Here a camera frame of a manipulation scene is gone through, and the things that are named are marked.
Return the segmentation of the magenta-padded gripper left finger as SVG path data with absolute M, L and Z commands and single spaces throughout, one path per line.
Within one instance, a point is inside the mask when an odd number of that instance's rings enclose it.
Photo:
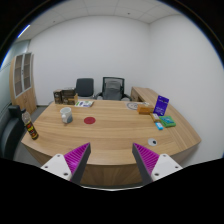
M 90 153 L 91 145 L 86 143 L 65 155 L 56 154 L 42 166 L 42 169 L 79 185 Z

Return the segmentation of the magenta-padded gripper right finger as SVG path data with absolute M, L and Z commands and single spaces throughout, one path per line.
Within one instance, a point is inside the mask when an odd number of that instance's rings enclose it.
M 147 185 L 182 169 L 167 154 L 157 154 L 152 150 L 134 143 L 132 153 L 136 160 L 143 185 Z

